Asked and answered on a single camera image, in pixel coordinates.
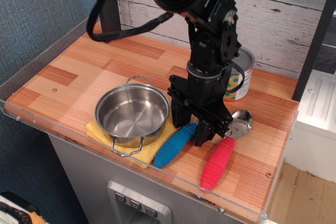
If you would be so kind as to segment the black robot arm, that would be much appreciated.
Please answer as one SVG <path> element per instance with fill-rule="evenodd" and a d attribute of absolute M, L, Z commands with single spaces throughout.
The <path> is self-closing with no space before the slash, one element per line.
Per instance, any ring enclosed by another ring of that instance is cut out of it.
<path fill-rule="evenodd" d="M 223 102 L 234 59 L 241 47 L 237 39 L 237 8 L 234 0 L 154 0 L 170 14 L 183 16 L 188 24 L 191 56 L 187 77 L 172 75 L 168 93 L 175 127 L 192 116 L 199 123 L 194 144 L 202 146 L 215 135 L 224 136 L 232 122 Z"/>

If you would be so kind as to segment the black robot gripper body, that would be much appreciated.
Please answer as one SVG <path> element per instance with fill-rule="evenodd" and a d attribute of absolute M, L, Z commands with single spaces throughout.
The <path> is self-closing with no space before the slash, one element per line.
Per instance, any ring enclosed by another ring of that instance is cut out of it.
<path fill-rule="evenodd" d="M 188 74 L 186 79 L 171 75 L 169 81 L 171 86 L 168 88 L 168 95 L 172 100 L 189 99 L 192 115 L 213 125 L 215 134 L 224 137 L 233 117 L 223 102 L 224 90 L 220 85 L 220 78 L 206 82 Z"/>

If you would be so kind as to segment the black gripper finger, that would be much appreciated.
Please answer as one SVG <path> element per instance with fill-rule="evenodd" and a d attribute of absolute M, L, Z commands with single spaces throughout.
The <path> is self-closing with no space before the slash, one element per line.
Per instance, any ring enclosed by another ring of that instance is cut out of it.
<path fill-rule="evenodd" d="M 171 110 L 174 127 L 181 127 L 190 122 L 192 111 L 189 99 L 183 101 L 172 100 Z"/>
<path fill-rule="evenodd" d="M 205 120 L 199 120 L 194 135 L 194 145 L 201 147 L 205 142 L 211 141 L 215 136 L 215 127 Z"/>

